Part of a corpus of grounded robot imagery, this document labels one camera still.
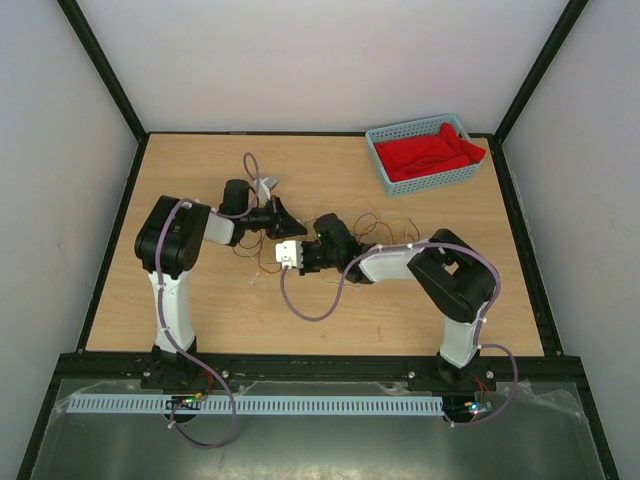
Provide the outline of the green circuit board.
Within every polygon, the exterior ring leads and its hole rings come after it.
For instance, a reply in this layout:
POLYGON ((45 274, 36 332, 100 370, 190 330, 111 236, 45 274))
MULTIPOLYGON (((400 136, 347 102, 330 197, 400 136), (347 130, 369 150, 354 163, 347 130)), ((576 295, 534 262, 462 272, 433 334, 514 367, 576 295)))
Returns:
POLYGON ((202 407, 202 400, 196 395, 171 395, 165 401, 164 409, 167 411, 173 410, 189 410, 199 411, 202 407))
POLYGON ((494 409, 494 406, 490 400, 481 399, 466 401, 462 408, 471 416, 471 418, 475 418, 477 415, 488 414, 494 409))

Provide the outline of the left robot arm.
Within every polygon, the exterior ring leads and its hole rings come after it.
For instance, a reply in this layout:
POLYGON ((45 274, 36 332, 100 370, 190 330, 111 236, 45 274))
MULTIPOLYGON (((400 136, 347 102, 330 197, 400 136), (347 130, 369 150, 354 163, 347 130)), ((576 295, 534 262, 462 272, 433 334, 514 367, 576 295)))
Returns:
POLYGON ((307 233, 271 194, 276 179, 252 186, 246 180, 226 182, 217 209, 162 195, 145 220, 134 244, 154 289, 157 333, 152 348, 165 363, 164 375, 177 387, 194 384, 200 364, 185 353, 196 352, 196 335, 189 310, 189 273, 205 241, 233 247, 246 231, 261 231, 272 240, 307 233))

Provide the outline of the black aluminium frame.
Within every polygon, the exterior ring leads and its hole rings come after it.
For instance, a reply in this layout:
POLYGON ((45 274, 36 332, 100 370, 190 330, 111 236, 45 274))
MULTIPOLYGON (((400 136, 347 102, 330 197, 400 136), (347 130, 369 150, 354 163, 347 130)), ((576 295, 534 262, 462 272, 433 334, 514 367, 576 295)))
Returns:
MULTIPOLYGON (((515 181, 507 165, 503 151, 504 141, 524 111, 526 104, 529 102, 564 41, 580 18, 586 5, 584 1, 570 1, 566 4, 497 130, 493 133, 485 134, 484 137, 489 142, 489 151, 493 156, 493 165, 497 172, 497 180, 500 186, 502 200, 506 207, 511 234, 515 241, 515 248, 520 265, 523 269, 525 285, 533 307, 534 319, 544 352, 543 356, 538 358, 532 356, 519 357, 518 362, 520 368, 523 373, 530 375, 538 382, 570 382, 576 386, 580 404, 585 409, 590 435, 597 451, 598 462, 603 475, 607 479, 615 479, 618 476, 617 468, 581 360, 579 357, 567 355, 563 351, 547 292, 539 271, 530 233, 525 222, 525 215, 520 205, 515 181)), ((62 381, 75 377, 102 377, 109 380, 121 379, 130 373, 134 363, 141 358, 140 355, 134 353, 116 352, 98 354, 87 353, 84 349, 94 323, 98 301, 104 290, 107 271, 111 265, 116 242, 124 224, 125 213, 133 195, 134 186, 143 162, 143 155, 149 143, 150 134, 145 131, 137 114, 134 112, 131 102, 124 92, 115 71, 107 60, 99 40, 95 36, 79 4, 75 1, 62 1, 59 6, 100 75, 102 82, 115 101, 120 113, 127 122, 127 125, 132 130, 138 146, 126 180, 124 193, 118 207, 116 219, 105 250, 97 283, 91 296, 77 347, 72 353, 62 354, 57 362, 56 370, 47 388, 42 407, 17 474, 20 479, 31 478, 36 470, 37 464, 44 458, 43 443, 46 437, 46 430, 52 422, 54 397, 58 394, 62 381)))

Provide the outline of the right green circuit board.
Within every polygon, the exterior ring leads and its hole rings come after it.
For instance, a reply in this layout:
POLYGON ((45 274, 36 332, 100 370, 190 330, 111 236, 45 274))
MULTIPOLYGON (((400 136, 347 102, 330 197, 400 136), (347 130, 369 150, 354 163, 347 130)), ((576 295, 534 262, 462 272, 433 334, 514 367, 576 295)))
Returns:
POLYGON ((462 408, 471 416, 471 418, 475 418, 477 415, 488 414, 494 409, 494 406, 490 400, 481 399, 466 401, 462 408))

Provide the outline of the left green circuit board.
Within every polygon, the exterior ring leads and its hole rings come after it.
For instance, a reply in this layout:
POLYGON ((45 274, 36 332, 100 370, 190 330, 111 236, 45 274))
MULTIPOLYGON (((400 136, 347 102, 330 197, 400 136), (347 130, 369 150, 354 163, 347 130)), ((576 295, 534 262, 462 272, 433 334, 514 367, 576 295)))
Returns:
POLYGON ((167 411, 173 410, 189 410, 199 411, 202 407, 202 400, 196 395, 171 395, 165 401, 164 409, 167 411))

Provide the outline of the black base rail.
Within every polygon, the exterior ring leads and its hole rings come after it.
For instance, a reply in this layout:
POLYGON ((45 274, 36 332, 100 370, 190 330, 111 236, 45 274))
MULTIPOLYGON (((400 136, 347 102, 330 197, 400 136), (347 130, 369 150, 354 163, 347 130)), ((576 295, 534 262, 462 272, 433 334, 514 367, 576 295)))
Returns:
MULTIPOLYGON (((581 361, 574 356, 520 356, 510 361, 495 353, 477 357, 457 370, 436 356, 321 356, 203 354, 234 389, 243 382, 379 382, 405 383, 411 390, 467 393, 475 379, 494 387, 518 380, 586 383, 581 361)), ((56 380, 139 380, 145 388, 186 392, 208 386, 202 369, 191 364, 166 365, 149 353, 68 353, 59 357, 56 380)))

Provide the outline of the light blue plastic basket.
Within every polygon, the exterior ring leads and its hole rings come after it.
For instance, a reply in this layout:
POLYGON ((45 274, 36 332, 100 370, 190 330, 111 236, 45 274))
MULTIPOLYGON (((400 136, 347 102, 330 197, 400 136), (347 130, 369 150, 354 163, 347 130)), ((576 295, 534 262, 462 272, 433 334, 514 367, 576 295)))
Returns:
POLYGON ((453 114, 371 129, 365 139, 371 163, 389 197, 466 181, 487 153, 472 142, 453 114))

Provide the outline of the red cloth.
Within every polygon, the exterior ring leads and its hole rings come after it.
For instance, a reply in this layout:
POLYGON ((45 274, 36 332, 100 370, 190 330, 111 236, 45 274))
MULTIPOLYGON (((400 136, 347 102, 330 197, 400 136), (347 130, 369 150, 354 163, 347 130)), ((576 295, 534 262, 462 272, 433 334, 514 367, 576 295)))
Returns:
POLYGON ((377 143, 376 152, 392 182, 444 173, 479 163, 486 150, 443 123, 438 134, 377 143))

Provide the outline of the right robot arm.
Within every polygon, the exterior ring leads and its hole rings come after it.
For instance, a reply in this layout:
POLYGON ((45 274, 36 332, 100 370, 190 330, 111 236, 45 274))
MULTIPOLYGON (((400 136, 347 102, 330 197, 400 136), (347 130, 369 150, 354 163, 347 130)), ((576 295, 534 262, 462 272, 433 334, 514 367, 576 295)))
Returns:
POLYGON ((314 231, 315 240, 290 243, 292 258, 281 258, 283 267, 301 275, 335 269, 341 274, 339 289, 345 282, 415 280, 444 315, 439 381, 458 389, 471 379, 471 361, 481 350, 482 325, 501 291, 499 273, 489 261, 448 229, 416 243, 366 244, 331 213, 315 221, 314 231))

